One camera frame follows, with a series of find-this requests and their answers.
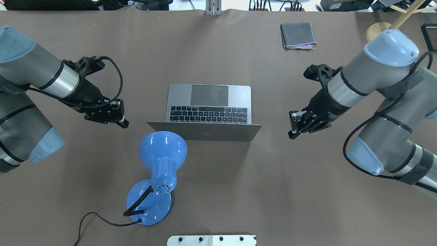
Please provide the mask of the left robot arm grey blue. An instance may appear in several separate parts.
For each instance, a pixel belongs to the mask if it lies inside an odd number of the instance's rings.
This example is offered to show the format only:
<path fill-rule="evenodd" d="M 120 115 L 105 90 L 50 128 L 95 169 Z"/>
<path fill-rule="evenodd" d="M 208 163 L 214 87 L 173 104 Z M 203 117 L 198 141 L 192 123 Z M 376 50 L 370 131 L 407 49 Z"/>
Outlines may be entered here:
<path fill-rule="evenodd" d="M 1 173 L 26 160 L 39 163 L 64 147 L 64 139 L 27 91 L 35 91 L 83 113 L 89 121 L 127 128 L 124 104 L 103 96 L 86 77 L 105 67 L 107 56 L 59 60 L 31 37 L 12 26 L 1 26 Z"/>

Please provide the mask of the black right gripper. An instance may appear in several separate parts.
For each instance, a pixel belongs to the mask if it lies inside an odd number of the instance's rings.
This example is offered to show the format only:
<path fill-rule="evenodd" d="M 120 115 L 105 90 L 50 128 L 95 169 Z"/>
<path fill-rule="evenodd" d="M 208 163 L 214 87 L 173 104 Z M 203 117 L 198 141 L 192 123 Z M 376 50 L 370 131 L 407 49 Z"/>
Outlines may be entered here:
<path fill-rule="evenodd" d="M 289 139 L 296 139 L 304 133 L 313 133 L 331 127 L 331 122 L 339 118 L 350 107 L 337 103 L 326 88 L 320 89 L 310 100 L 310 103 L 301 111 L 289 112 L 291 130 Z"/>

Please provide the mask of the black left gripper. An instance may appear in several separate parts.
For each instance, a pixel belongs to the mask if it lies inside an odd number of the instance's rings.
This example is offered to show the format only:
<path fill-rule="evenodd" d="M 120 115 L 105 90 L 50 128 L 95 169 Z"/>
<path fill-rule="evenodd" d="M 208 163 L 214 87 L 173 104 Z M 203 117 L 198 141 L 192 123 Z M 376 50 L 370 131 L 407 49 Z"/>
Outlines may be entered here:
<path fill-rule="evenodd" d="M 80 105 L 73 107 L 79 113 L 85 113 L 85 119 L 93 122 L 108 124 L 115 123 L 126 129 L 129 121 L 124 117 L 124 104 L 122 99 L 110 101 L 103 96 L 95 85 L 88 80 L 79 82 L 78 87 L 71 94 L 71 103 Z"/>

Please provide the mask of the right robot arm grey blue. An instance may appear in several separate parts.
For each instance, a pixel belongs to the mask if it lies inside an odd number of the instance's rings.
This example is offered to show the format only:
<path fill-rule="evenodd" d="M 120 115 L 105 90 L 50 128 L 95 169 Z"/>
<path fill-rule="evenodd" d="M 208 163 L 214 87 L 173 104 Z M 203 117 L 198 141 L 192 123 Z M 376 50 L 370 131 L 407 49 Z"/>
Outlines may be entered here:
<path fill-rule="evenodd" d="M 346 138 L 345 159 L 378 178 L 397 180 L 436 196 L 436 154 L 409 140 L 423 119 L 436 118 L 436 74 L 421 65 L 417 46 L 396 29 L 384 30 L 347 65 L 311 65 L 304 77 L 321 89 L 301 111 L 290 111 L 290 139 L 329 128 L 374 91 L 384 101 Z"/>

